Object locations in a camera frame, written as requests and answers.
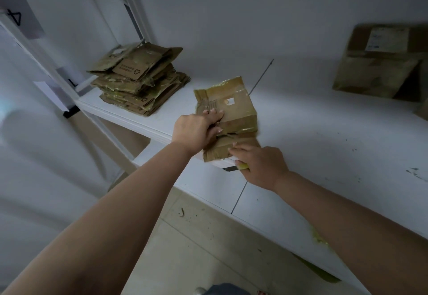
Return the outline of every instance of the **hand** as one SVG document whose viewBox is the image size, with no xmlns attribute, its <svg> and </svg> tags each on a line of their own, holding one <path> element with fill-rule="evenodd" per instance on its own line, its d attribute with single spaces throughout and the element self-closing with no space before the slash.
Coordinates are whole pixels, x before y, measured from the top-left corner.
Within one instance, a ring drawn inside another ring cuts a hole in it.
<svg viewBox="0 0 428 295">
<path fill-rule="evenodd" d="M 189 151 L 190 156 L 199 153 L 222 129 L 212 126 L 223 118 L 224 111 L 204 110 L 202 115 L 182 115 L 174 125 L 171 142 L 180 143 Z"/>
<path fill-rule="evenodd" d="M 249 169 L 241 170 L 245 179 L 256 186 L 276 192 L 278 182 L 289 173 L 281 151 L 276 147 L 256 147 L 233 144 L 229 153 L 238 157 L 236 164 L 247 163 Z"/>
</svg>

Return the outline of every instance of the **stack of flattened cardboard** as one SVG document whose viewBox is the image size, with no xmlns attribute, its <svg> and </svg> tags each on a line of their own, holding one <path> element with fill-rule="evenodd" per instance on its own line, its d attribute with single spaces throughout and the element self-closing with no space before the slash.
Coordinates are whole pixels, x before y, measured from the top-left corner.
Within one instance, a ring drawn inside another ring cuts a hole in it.
<svg viewBox="0 0 428 295">
<path fill-rule="evenodd" d="M 190 81 L 171 64 L 182 50 L 152 43 L 116 47 L 88 70 L 98 76 L 91 84 L 103 91 L 104 102 L 149 116 Z"/>
<path fill-rule="evenodd" d="M 338 91 L 421 102 L 427 75 L 428 25 L 357 25 L 333 84 Z M 425 108 L 416 112 L 428 119 Z"/>
<path fill-rule="evenodd" d="M 242 77 L 194 92 L 198 101 L 196 114 L 212 108 L 224 111 L 223 118 L 216 124 L 222 128 L 222 133 L 204 149 L 205 162 L 231 157 L 228 148 L 233 147 L 233 142 L 260 146 L 256 139 L 257 112 Z"/>
</svg>

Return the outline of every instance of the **person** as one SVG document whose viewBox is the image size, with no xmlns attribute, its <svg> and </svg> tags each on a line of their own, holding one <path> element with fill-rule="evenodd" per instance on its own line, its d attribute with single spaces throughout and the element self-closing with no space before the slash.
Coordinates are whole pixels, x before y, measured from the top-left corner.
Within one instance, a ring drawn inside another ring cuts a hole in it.
<svg viewBox="0 0 428 295">
<path fill-rule="evenodd" d="M 190 158 L 220 133 L 215 109 L 183 115 L 172 141 L 60 233 L 4 295 L 119 294 Z M 287 168 L 273 147 L 234 145 L 243 176 L 304 216 L 373 294 L 428 294 L 428 241 Z"/>
</svg>

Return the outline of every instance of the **person's left hand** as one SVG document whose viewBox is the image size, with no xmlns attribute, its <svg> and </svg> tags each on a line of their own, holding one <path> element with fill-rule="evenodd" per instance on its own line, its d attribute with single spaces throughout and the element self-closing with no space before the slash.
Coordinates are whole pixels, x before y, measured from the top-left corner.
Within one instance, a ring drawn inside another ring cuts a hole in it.
<svg viewBox="0 0 428 295">
<path fill-rule="evenodd" d="M 182 115 L 174 125 L 171 142 L 179 143 L 189 151 L 191 156 L 200 152 L 207 146 L 222 129 L 212 126 L 223 118 L 224 111 L 204 110 L 202 115 Z"/>
</svg>

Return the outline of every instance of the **floor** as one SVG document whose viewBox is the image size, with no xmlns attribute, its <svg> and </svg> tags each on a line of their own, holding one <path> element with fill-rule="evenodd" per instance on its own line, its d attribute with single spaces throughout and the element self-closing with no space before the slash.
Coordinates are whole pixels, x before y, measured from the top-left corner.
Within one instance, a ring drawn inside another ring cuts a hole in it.
<svg viewBox="0 0 428 295">
<path fill-rule="evenodd" d="M 287 250 L 174 187 L 122 294 L 190 295 L 225 282 L 250 294 L 363 294 L 323 281 Z"/>
</svg>

